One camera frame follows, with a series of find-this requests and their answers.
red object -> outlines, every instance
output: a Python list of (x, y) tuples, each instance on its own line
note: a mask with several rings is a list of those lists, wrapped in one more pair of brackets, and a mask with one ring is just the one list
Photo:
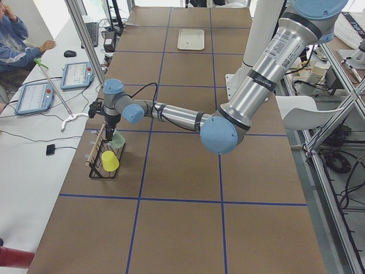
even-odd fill
[(0, 267), (29, 268), (34, 253), (0, 247)]

person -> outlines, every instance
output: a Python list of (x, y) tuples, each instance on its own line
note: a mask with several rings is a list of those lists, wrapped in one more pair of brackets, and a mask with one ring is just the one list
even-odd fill
[(0, 0), (0, 84), (7, 91), (16, 91), (35, 66), (34, 59), (56, 45), (49, 40), (40, 47), (28, 48), (26, 38), (24, 22)]

yellow cup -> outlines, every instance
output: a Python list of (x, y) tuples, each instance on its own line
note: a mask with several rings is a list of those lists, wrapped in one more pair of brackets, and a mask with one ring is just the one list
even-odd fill
[(102, 154), (102, 163), (105, 171), (112, 172), (119, 167), (118, 158), (115, 156), (114, 152), (108, 150), (104, 151)]

keyboard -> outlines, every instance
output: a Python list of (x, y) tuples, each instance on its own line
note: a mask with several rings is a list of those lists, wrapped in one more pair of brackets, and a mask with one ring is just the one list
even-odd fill
[(86, 29), (89, 32), (92, 45), (94, 47), (98, 46), (99, 43), (99, 24), (97, 22), (85, 23)]

blue jacket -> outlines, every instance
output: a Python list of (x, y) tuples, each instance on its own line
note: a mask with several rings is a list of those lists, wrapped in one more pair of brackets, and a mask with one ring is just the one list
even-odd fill
[(28, 29), (23, 21), (13, 23), (7, 16), (0, 21), (0, 73), (27, 66), (42, 53), (37, 47), (27, 48), (23, 40), (28, 38)]

